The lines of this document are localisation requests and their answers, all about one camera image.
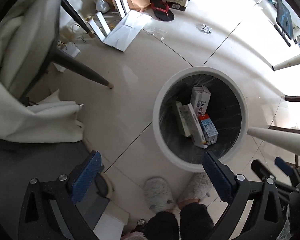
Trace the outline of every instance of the black chair leg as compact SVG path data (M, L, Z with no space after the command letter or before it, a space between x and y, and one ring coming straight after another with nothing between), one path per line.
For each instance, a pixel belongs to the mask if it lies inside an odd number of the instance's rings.
M74 8L67 0L62 0L61 6L71 16L71 18L74 19L76 23L86 31L87 34L89 34L90 37L94 38L93 33L89 30L88 26L84 23L79 14L74 10Z
M56 49L51 61L108 88L114 87L112 83L104 79L98 73L94 72L91 68L76 61L73 57L69 56L60 49Z

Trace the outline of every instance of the red flip-flop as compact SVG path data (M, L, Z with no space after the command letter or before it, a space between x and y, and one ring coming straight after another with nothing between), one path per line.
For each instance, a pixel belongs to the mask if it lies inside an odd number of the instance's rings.
M169 10L169 5L162 0L150 0L154 15L164 22L174 20L174 14Z

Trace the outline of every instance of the white trash can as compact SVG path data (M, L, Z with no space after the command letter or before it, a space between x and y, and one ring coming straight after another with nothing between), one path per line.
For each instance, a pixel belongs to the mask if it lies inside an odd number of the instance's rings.
M190 103L193 87L206 86L210 93L207 114L218 130L215 144L202 149L191 138L180 135L172 103ZM233 157L247 134L248 112L238 86L227 75L209 67L191 67L172 76L160 90L154 103L153 129L163 154L176 166L191 172L202 172L202 155L212 151L221 162Z

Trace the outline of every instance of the person's foot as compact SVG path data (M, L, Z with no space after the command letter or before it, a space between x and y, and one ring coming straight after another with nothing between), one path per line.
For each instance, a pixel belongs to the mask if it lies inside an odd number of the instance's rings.
M178 206L181 209L190 203L198 203L206 196L209 196L209 191L212 189L212 183L207 173L193 174L188 186L178 198Z
M149 209L155 214L169 211L176 205L169 184L162 178L148 179L143 185L143 194Z

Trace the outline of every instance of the black fuzzy pants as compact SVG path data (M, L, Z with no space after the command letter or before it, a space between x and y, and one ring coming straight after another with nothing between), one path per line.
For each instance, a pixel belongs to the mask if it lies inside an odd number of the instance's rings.
M213 221L204 204L191 203L180 212L182 240L202 240L212 231ZM151 218L144 231L148 240L179 240L179 226L174 214L166 211Z

